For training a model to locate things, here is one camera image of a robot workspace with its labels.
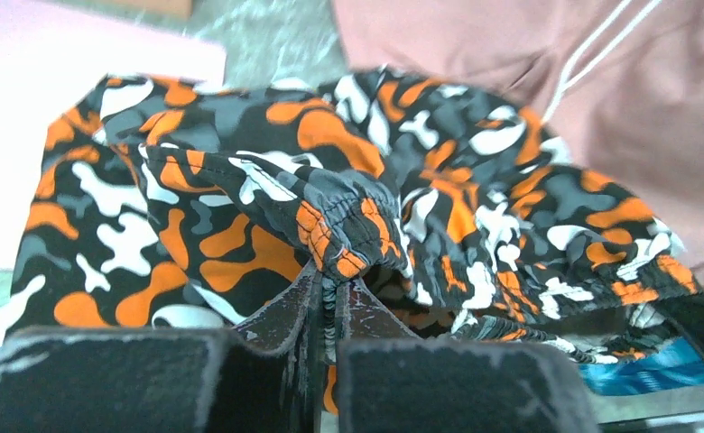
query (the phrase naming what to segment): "fabric fold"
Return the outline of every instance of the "fabric fold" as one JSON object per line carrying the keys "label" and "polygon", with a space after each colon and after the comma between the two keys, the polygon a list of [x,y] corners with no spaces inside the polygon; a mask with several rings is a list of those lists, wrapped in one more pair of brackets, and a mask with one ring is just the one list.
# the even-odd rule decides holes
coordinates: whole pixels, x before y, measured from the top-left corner
{"label": "fabric fold", "polygon": [[[704,293],[672,231],[570,165],[530,108],[394,69],[317,91],[107,77],[52,125],[42,168],[8,332],[223,327],[312,260],[331,361],[335,289],[362,275],[414,330],[606,364],[676,336],[639,314],[652,302]],[[596,343],[541,328],[602,309],[625,314]]]}

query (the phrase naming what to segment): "gray floor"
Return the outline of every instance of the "gray floor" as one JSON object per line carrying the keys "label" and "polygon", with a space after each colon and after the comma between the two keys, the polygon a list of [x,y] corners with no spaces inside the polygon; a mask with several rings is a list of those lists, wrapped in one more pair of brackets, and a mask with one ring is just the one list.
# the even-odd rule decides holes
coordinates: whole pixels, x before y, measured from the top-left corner
{"label": "gray floor", "polygon": [[[286,77],[316,85],[347,71],[327,0],[200,0],[186,23],[94,0],[59,3],[222,43],[226,82],[234,87]],[[9,272],[0,272],[0,305],[10,281]],[[592,396],[592,402],[600,422],[685,413],[704,410],[704,386],[641,397]]]}

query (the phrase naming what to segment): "orange pattern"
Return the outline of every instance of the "orange pattern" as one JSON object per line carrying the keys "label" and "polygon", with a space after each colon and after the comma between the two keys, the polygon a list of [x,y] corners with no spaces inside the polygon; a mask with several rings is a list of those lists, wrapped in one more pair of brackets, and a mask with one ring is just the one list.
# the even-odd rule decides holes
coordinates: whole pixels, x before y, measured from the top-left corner
{"label": "orange pattern", "polygon": [[150,305],[158,295],[178,289],[187,282],[187,275],[173,262],[158,263],[150,274],[150,284],[126,297],[116,307],[116,321],[122,327],[143,327],[150,319]]}
{"label": "orange pattern", "polygon": [[527,335],[527,331],[524,330],[523,328],[519,328],[514,332],[511,332],[509,334],[506,334],[505,336],[502,336],[501,341],[521,340],[526,335]]}
{"label": "orange pattern", "polygon": [[424,90],[426,90],[427,88],[437,87],[440,84],[444,83],[445,81],[441,79],[426,78],[421,83],[414,84],[410,86],[407,90],[405,90],[405,92],[403,92],[403,96],[400,98],[400,103],[406,108],[412,106],[413,103],[416,102],[416,99],[421,96]]}
{"label": "orange pattern", "polygon": [[395,257],[400,257],[400,248],[392,241],[392,236],[389,234],[389,229],[386,228],[386,222],[381,217],[378,206],[372,198],[364,198],[360,203],[360,208],[363,211],[363,216],[370,219],[381,237],[381,255],[386,256],[390,251]]}
{"label": "orange pattern", "polygon": [[187,106],[198,98],[198,94],[192,88],[180,83],[177,79],[155,77],[154,81],[168,89],[163,102],[169,106]]}
{"label": "orange pattern", "polygon": [[539,309],[538,306],[535,305],[535,303],[533,303],[530,298],[528,298],[527,295],[522,292],[522,286],[520,284],[519,278],[517,278],[514,272],[499,272],[497,274],[497,277],[498,281],[504,286],[504,288],[509,293],[514,295],[515,298],[525,304],[533,314],[538,314],[541,312],[541,309]]}
{"label": "orange pattern", "polygon": [[354,278],[367,268],[368,264],[363,258],[347,248],[342,248],[341,255],[336,263],[336,269],[342,277],[347,279]]}
{"label": "orange pattern", "polygon": [[148,133],[148,144],[158,145],[162,136],[173,133],[180,127],[184,114],[185,112],[182,110],[161,111],[147,119],[147,122],[140,126],[139,131]]}
{"label": "orange pattern", "polygon": [[245,228],[248,223],[248,216],[244,214],[236,216],[226,230],[204,239],[199,244],[200,251],[209,259],[215,259],[243,246],[245,244]]}
{"label": "orange pattern", "polygon": [[107,79],[107,86],[109,88],[118,88],[123,84],[124,84],[124,80],[122,78],[113,77],[113,78]]}
{"label": "orange pattern", "polygon": [[100,316],[97,302],[85,291],[74,291],[54,306],[54,318],[64,327],[109,327]]}
{"label": "orange pattern", "polygon": [[625,259],[625,252],[610,253],[601,243],[593,243],[586,247],[586,256],[592,261],[591,269],[596,269],[603,264],[620,263]]}
{"label": "orange pattern", "polygon": [[183,269],[187,270],[190,266],[190,255],[187,252],[182,237],[182,220],[184,219],[184,211],[181,209],[172,209],[169,211],[169,225],[161,230],[158,238],[161,239],[166,251],[169,252],[171,258]]}
{"label": "orange pattern", "polygon": [[443,144],[435,146],[432,150],[428,151],[424,157],[424,168],[440,170],[440,165],[447,161],[455,151],[455,140],[446,140]]}
{"label": "orange pattern", "polygon": [[647,357],[647,354],[639,352],[638,350],[634,349],[633,347],[628,350],[625,350],[625,351],[616,350],[615,352],[613,352],[612,355],[618,356],[621,358],[631,358],[635,361],[638,361],[640,359],[644,359]]}
{"label": "orange pattern", "polygon": [[582,181],[580,182],[583,189],[588,192],[599,192],[610,183],[612,183],[612,180],[609,177],[593,170],[584,170]]}
{"label": "orange pattern", "polygon": [[328,367],[328,383],[323,392],[323,407],[326,411],[338,416],[338,408],[336,402],[333,401],[333,387],[336,386],[336,366],[329,365]]}
{"label": "orange pattern", "polygon": [[70,144],[74,138],[76,138],[76,132],[70,122],[68,122],[68,119],[63,116],[49,125],[46,133],[46,143],[43,148],[51,151],[58,143]]}
{"label": "orange pattern", "polygon": [[549,173],[551,173],[550,166],[534,170],[530,176],[512,187],[512,198],[521,198],[533,192]]}
{"label": "orange pattern", "polygon": [[628,230],[620,227],[605,230],[600,235],[615,244],[631,244],[634,241],[634,237],[628,233]]}
{"label": "orange pattern", "polygon": [[318,270],[322,271],[323,259],[331,238],[330,228],[326,224],[325,217],[318,209],[307,202],[303,202],[299,205],[296,222],[298,223],[299,242],[310,249],[312,259],[318,266]]}
{"label": "orange pattern", "polygon": [[615,208],[595,212],[586,217],[586,222],[594,227],[608,228],[626,221],[652,221],[653,211],[636,197],[629,197]]}
{"label": "orange pattern", "polygon": [[698,285],[692,276],[692,271],[684,267],[679,261],[669,255],[658,256],[658,266],[671,275],[676,282],[687,288],[690,294],[698,293]]}
{"label": "orange pattern", "polygon": [[471,182],[456,183],[453,180],[445,180],[429,171],[423,171],[421,177],[431,179],[430,186],[444,193],[452,200],[450,216],[446,226],[448,236],[456,244],[463,242],[464,238],[477,231],[474,221],[475,209],[467,206],[465,197],[476,200],[478,185]]}
{"label": "orange pattern", "polygon": [[200,173],[200,170],[203,169],[203,157],[206,153],[201,151],[185,151],[185,153],[187,153],[187,162],[192,174]]}
{"label": "orange pattern", "polygon": [[322,99],[306,102],[278,102],[267,109],[267,120],[287,124],[301,116],[297,141],[303,151],[321,146],[334,146],[349,161],[353,169],[364,171],[378,178],[384,172],[384,162],[378,148],[368,140],[350,133],[344,122]]}
{"label": "orange pattern", "polygon": [[612,289],[620,298],[623,305],[641,304],[658,299],[658,291],[642,285],[640,282],[616,281],[612,284]]}
{"label": "orange pattern", "polygon": [[258,269],[266,269],[293,281],[301,271],[301,265],[294,258],[292,247],[265,232],[261,227],[251,229],[254,259],[244,262],[221,262],[206,260],[200,266],[200,274],[216,292],[232,290],[243,277]]}
{"label": "orange pattern", "polygon": [[512,205],[512,210],[521,218],[527,218],[535,209],[535,205],[541,203],[541,200],[546,198],[544,191],[534,191],[522,196]]}
{"label": "orange pattern", "polygon": [[102,121],[99,119],[99,113],[96,111],[89,111],[87,118],[84,118],[81,116],[80,111],[76,107],[73,107],[63,116],[68,119],[70,124],[76,129],[86,135],[94,135],[94,133],[99,131],[99,128],[102,127]]}
{"label": "orange pattern", "polygon": [[51,196],[54,195],[54,184],[56,179],[55,171],[57,170],[57,167],[65,161],[85,161],[90,164],[95,164],[99,161],[99,152],[91,145],[77,147],[66,152],[42,174],[42,178],[39,181],[39,186],[36,189],[35,197],[51,198]]}
{"label": "orange pattern", "polygon": [[384,109],[384,114],[392,122],[400,122],[405,118],[405,112],[394,102],[394,91],[397,89],[396,83],[384,83],[378,90],[379,101]]}
{"label": "orange pattern", "polygon": [[442,271],[445,272],[445,280],[447,280],[446,291],[452,291],[458,289],[464,293],[467,292],[467,284],[464,281],[459,281],[456,276],[453,275],[453,265],[450,262],[450,257],[447,255],[442,256]]}
{"label": "orange pattern", "polygon": [[36,202],[31,205],[31,214],[25,224],[25,231],[31,231],[40,226],[54,227],[71,241],[79,238],[79,230],[68,220],[65,208],[57,203]]}
{"label": "orange pattern", "polygon": [[527,123],[527,131],[522,149],[517,154],[515,162],[524,165],[541,154],[541,118],[529,107],[522,107],[519,116]]}
{"label": "orange pattern", "polygon": [[193,187],[190,185],[187,177],[185,177],[184,173],[182,173],[179,162],[171,155],[166,155],[166,164],[163,165],[163,170],[161,170],[159,180],[163,186],[181,192],[200,193],[220,191],[219,187],[211,184],[207,187]]}

